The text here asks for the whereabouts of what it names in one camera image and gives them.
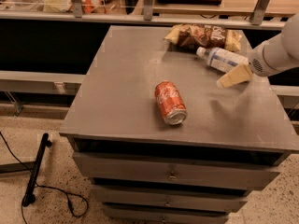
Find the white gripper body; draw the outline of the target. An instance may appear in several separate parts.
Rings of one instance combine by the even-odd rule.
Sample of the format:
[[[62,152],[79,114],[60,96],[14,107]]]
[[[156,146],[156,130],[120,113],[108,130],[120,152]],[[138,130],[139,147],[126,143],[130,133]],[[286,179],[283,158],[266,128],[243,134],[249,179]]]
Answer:
[[[270,40],[264,41],[249,53],[250,69],[260,77],[273,76],[278,71],[276,63],[276,48]]]

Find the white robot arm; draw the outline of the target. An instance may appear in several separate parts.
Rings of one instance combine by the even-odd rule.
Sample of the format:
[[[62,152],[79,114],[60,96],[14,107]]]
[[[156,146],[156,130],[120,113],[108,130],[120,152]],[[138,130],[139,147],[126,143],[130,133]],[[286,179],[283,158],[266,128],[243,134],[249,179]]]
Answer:
[[[281,33],[254,48],[247,63],[241,63],[216,82],[219,88],[229,88],[253,75],[271,77],[299,67],[299,14],[289,18]]]

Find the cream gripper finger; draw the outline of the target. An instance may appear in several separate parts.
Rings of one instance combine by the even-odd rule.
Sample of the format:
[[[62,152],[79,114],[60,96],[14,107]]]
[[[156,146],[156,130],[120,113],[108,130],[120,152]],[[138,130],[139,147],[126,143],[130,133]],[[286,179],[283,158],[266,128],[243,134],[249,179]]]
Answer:
[[[253,76],[249,66],[245,63],[237,65],[230,72],[224,74],[216,82],[219,88],[230,88],[236,84],[250,81]]]

